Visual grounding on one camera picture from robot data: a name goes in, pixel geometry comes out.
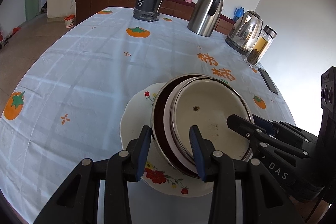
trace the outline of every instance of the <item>blue thermos flask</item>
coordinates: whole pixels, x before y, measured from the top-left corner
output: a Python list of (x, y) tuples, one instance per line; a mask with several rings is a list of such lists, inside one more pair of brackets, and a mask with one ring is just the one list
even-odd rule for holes
[(234, 22), (236, 22), (238, 20), (238, 18), (240, 18), (242, 15), (244, 15), (244, 8), (240, 7), (239, 9), (235, 9), (235, 17), (233, 18)]

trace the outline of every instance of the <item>red object on floor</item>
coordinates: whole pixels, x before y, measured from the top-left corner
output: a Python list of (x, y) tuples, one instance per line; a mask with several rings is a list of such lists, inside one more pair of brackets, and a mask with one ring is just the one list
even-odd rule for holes
[(64, 18), (65, 27), (71, 28), (75, 25), (75, 15), (69, 15), (68, 17)]
[(21, 30), (21, 27), (16, 27), (16, 28), (14, 28), (14, 29), (13, 29), (13, 33), (12, 33), (12, 35), (15, 34), (16, 32), (18, 32), (19, 30)]

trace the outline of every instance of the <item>red flower pattern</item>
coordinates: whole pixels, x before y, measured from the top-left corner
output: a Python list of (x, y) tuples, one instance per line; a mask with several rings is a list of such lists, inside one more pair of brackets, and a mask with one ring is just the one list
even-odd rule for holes
[(145, 171), (147, 172), (146, 178), (151, 179), (153, 183), (161, 184), (167, 181), (165, 174), (162, 171), (154, 171), (149, 168), (145, 168)]
[(184, 195), (188, 195), (188, 188), (182, 188), (181, 193)]
[(166, 175), (165, 172), (158, 170), (153, 164), (151, 164), (149, 161), (146, 162), (146, 178), (151, 179), (153, 183), (162, 184), (162, 183), (168, 183), (171, 184), (171, 187), (175, 189), (178, 186), (181, 187), (181, 193), (183, 195), (188, 194), (188, 189), (186, 186), (183, 185), (182, 181), (183, 178), (175, 179), (169, 175)]

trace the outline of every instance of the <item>plastic bucket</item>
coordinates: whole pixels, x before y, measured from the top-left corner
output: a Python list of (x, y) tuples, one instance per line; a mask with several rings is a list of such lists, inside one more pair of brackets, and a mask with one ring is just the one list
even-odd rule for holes
[(75, 15), (69, 15), (68, 17), (64, 18), (65, 21), (65, 27), (66, 28), (71, 28), (75, 24)]

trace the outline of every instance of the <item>light blue tablecloth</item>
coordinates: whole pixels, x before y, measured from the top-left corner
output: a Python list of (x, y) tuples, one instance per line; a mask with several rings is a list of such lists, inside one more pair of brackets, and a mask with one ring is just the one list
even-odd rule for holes
[[(223, 34), (202, 37), (171, 16), (149, 23), (134, 19), (132, 9), (105, 10), (112, 13), (88, 18), (36, 61), (15, 90), (25, 92), (22, 111), (13, 120), (1, 116), (0, 188), (29, 223), (81, 159), (121, 150), (125, 106), (151, 84), (184, 73), (211, 75), (236, 89), (252, 113), (294, 124), (281, 94), (268, 90)], [(129, 36), (126, 29), (136, 27), (150, 36)], [(129, 200), (133, 223), (207, 223), (211, 195), (168, 196), (139, 182), (129, 184)], [(101, 204), (99, 211), (102, 223)]]

